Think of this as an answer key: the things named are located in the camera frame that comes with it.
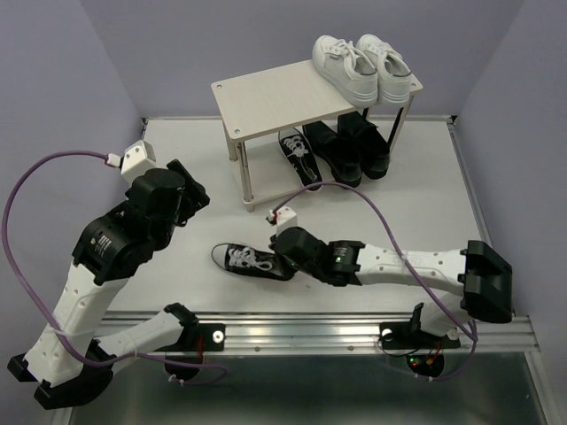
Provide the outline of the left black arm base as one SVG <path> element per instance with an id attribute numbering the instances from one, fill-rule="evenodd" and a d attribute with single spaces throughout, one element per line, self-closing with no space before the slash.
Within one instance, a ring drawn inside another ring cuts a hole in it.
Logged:
<path id="1" fill-rule="evenodd" d="M 205 378 L 207 352 L 222 352 L 224 350 L 225 326 L 223 324 L 198 324 L 189 330 L 184 330 L 176 343 L 163 347 L 166 359 L 181 362 L 190 367 L 180 367 L 166 364 L 165 372 L 170 382 L 182 386 L 212 383 L 222 379 L 226 374 L 223 370 L 217 377 Z"/>

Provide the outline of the white sneaker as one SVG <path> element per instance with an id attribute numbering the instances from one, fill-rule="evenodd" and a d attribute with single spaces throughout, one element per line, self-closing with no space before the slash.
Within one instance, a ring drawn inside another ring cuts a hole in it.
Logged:
<path id="1" fill-rule="evenodd" d="M 402 105 L 409 100 L 412 71 L 388 42 L 375 35 L 363 35 L 356 43 L 377 70 L 378 101 Z"/>
<path id="2" fill-rule="evenodd" d="M 377 69 L 352 42 L 320 36 L 312 49 L 312 63 L 349 104 L 369 108 L 377 102 Z"/>

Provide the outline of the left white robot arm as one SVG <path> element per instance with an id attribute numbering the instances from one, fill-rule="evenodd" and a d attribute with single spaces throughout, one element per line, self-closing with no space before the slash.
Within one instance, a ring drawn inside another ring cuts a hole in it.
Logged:
<path id="1" fill-rule="evenodd" d="M 205 188 L 174 159 L 137 176 L 122 203 L 86 226 L 46 328 L 28 352 L 8 363 L 18 381 L 38 384 L 41 407 L 84 406 L 136 357 L 196 342 L 198 318 L 180 303 L 119 334 L 97 338 L 95 332 L 137 269 L 209 202 Z"/>

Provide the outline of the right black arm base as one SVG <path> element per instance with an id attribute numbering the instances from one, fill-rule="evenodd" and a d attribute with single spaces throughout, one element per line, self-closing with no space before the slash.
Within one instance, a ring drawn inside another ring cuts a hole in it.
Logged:
<path id="1" fill-rule="evenodd" d="M 408 322 L 390 322 L 380 329 L 378 347 L 386 355 L 403 358 L 418 376 L 439 378 L 445 368 L 444 350 L 458 349 L 461 343 L 412 329 Z"/>

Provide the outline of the black loafer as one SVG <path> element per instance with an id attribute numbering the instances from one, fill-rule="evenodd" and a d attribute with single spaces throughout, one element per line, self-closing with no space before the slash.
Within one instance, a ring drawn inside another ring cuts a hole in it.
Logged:
<path id="1" fill-rule="evenodd" d="M 338 133 L 354 144 L 361 156 L 361 170 L 368 178 L 379 180 L 386 176 L 391 159 L 390 145 L 375 124 L 359 112 L 349 112 L 338 117 Z"/>
<path id="2" fill-rule="evenodd" d="M 302 130 L 315 155 L 330 167 L 336 182 L 354 188 L 360 185 L 361 155 L 348 138 L 338 134 L 322 121 L 306 124 Z"/>

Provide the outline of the black canvas sneaker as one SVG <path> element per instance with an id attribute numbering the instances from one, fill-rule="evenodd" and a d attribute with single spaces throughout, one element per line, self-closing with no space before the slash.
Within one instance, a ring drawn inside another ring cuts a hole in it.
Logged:
<path id="1" fill-rule="evenodd" d="M 322 181 L 311 145 L 296 128 L 281 130 L 278 133 L 278 143 L 303 186 Z"/>
<path id="2" fill-rule="evenodd" d="M 287 282 L 296 273 L 284 260 L 269 251 L 241 243 L 218 243 L 211 258 L 222 270 L 242 276 Z"/>

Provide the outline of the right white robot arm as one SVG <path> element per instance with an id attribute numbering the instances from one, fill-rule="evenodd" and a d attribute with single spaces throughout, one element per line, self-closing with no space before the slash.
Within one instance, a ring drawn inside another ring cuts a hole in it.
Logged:
<path id="1" fill-rule="evenodd" d="M 396 251 L 358 241 L 325 243 L 305 229 L 278 232 L 270 245 L 292 268 L 335 287 L 418 286 L 431 301 L 408 323 L 410 340 L 427 345 L 471 320 L 512 320 L 512 267 L 493 248 L 470 240 L 463 250 Z"/>

